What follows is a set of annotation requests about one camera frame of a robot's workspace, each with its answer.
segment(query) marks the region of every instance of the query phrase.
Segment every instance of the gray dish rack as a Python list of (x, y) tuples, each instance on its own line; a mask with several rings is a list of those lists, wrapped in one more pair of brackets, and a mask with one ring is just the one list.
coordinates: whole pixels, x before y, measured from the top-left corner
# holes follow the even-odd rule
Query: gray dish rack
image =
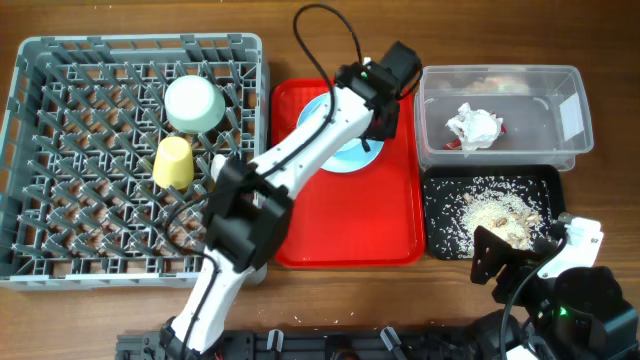
[[(174, 79), (223, 90), (226, 120), (178, 133), (163, 95)], [(253, 34), (38, 37), (25, 40), (0, 135), (0, 286), (19, 290), (193, 286), (202, 259), (202, 208), (158, 225), (210, 190), (215, 154), (244, 161), (266, 148), (269, 67)], [(162, 189), (158, 143), (191, 141), (195, 181)]]

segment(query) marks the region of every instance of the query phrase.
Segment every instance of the yellow cup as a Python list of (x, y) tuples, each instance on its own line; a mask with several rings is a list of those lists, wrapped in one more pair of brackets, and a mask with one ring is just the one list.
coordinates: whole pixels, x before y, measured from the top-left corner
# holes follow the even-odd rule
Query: yellow cup
[(177, 136), (163, 139), (153, 164), (153, 181), (163, 189), (173, 185), (181, 190), (193, 182), (193, 177), (191, 144)]

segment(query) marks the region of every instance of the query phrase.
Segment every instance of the white crumpled tissue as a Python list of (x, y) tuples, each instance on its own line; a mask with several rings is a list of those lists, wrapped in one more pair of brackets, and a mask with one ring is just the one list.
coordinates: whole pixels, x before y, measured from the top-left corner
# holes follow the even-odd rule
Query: white crumpled tissue
[(485, 110), (471, 110), (469, 103), (458, 109), (458, 115), (447, 121), (447, 127), (460, 138), (462, 150), (485, 149), (500, 135), (502, 118)]

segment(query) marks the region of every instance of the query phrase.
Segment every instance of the red tray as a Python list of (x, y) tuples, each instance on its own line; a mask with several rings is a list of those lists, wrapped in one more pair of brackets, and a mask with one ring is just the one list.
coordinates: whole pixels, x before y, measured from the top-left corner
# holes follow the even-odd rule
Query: red tray
[[(304, 106), (327, 91), (321, 79), (287, 80), (271, 97), (273, 144), (291, 133)], [(397, 266), (425, 248), (413, 100), (400, 102), (395, 139), (367, 167), (320, 169), (296, 198), (289, 235), (276, 255), (294, 268)]]

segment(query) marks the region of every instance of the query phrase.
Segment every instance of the wooden tabletop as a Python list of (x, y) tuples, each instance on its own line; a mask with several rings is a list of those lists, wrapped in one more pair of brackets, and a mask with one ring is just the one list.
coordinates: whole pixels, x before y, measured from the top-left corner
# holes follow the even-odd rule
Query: wooden tabletop
[[(317, 77), (291, 22), (303, 4), (215, 0), (5, 0), (0, 5), (0, 102), (8, 96), (20, 42), (29, 36), (253, 32), (263, 40), (272, 85)], [(425, 65), (566, 64), (584, 80), (595, 148), (562, 174), (568, 210), (600, 220), (599, 265), (611, 267), (640, 307), (640, 13), (637, 1), (335, 1), (363, 52), (380, 57), (395, 40)], [(348, 33), (322, 12), (301, 32), (329, 71), (354, 61)], [(469, 281), (470, 263), (425, 257), (405, 268), (289, 271), (240, 292), (228, 329), (465, 324), (499, 308), (492, 286)], [(0, 289), (0, 359), (113, 359), (116, 335), (158, 329), (189, 290), (121, 288), (17, 293)]]

